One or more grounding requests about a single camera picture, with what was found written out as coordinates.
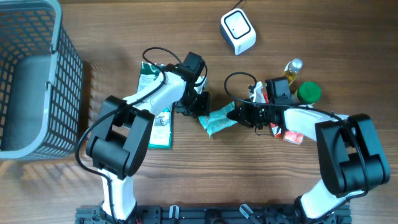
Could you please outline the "green lid white jar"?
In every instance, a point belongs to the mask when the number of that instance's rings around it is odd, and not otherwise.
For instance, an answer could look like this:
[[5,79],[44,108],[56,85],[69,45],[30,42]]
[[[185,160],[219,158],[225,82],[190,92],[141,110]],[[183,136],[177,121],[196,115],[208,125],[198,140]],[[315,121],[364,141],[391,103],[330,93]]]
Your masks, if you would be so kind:
[[295,96],[299,103],[312,105],[321,98],[322,90],[315,82],[305,82],[299,86]]

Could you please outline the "red white toothpaste box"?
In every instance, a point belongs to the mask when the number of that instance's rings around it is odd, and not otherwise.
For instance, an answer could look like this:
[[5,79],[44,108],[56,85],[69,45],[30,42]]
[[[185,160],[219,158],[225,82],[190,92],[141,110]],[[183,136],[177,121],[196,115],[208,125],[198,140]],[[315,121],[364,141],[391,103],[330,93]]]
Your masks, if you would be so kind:
[[[264,96],[265,102],[266,102],[266,103],[269,103],[268,95],[267,95],[266,92],[263,93],[263,96]],[[281,137],[281,135],[282,135],[282,130],[280,129],[280,127],[279,127],[278,125],[276,125],[276,124],[274,124],[274,123],[270,123],[269,126],[270,126],[271,133],[272,133],[272,135],[273,135],[275,138]]]

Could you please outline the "red white Kleenex tissue pack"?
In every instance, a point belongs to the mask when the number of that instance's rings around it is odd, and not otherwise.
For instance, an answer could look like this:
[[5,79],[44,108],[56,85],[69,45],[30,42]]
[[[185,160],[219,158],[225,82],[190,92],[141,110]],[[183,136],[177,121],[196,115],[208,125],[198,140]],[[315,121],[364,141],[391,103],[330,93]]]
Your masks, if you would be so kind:
[[303,134],[286,130],[283,135],[283,140],[292,144],[300,145],[303,142]]

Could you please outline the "teal toothbrush package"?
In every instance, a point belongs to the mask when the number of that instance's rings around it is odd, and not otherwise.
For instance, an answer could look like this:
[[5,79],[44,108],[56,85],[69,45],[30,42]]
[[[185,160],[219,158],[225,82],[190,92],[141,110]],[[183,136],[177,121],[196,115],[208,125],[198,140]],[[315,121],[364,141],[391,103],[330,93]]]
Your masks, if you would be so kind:
[[235,109],[235,103],[230,102],[219,110],[212,111],[208,116],[200,116],[199,122],[207,131],[209,137],[225,128],[231,127],[237,121],[227,118],[227,114]]

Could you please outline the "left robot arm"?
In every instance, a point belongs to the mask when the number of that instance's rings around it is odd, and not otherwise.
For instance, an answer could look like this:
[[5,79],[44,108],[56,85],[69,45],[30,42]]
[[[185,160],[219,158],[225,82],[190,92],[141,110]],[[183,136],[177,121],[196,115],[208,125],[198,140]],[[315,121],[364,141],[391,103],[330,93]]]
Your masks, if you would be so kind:
[[107,97],[87,130],[86,155],[103,181],[104,201],[99,206],[103,223],[134,222],[134,175],[146,156],[156,117],[169,106],[184,116],[209,113],[210,95],[204,90],[207,66],[201,56],[189,52],[184,60],[164,65],[159,72],[131,96]]

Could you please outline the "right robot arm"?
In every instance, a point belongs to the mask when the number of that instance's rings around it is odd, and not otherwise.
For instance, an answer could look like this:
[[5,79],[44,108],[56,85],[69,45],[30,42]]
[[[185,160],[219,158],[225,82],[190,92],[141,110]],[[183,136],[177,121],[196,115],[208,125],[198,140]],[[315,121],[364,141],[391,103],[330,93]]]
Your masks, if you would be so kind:
[[275,124],[317,144],[321,179],[297,197],[287,212],[264,212],[265,223],[340,221],[336,211],[354,198],[386,184],[391,170],[372,119],[366,114],[343,115],[299,105],[285,77],[255,82],[250,98],[227,117],[249,128]]

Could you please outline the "clear Vim dish soap bottle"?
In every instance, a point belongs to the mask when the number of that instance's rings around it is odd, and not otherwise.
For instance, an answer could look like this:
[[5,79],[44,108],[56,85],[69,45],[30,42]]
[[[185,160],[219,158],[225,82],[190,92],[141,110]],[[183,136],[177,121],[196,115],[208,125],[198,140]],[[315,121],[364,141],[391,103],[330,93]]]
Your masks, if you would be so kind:
[[299,58],[291,60],[284,69],[283,76],[287,78],[289,85],[293,83],[303,67],[303,62]]

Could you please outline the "green white sponge package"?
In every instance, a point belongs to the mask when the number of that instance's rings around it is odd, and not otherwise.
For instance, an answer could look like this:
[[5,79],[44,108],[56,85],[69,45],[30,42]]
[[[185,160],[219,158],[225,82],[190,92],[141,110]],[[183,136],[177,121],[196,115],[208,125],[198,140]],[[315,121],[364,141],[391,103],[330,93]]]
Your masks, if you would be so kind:
[[[160,75],[155,66],[142,61],[137,90],[141,91]],[[170,149],[172,147],[172,120],[174,106],[169,105],[155,117],[149,140],[149,149]]]

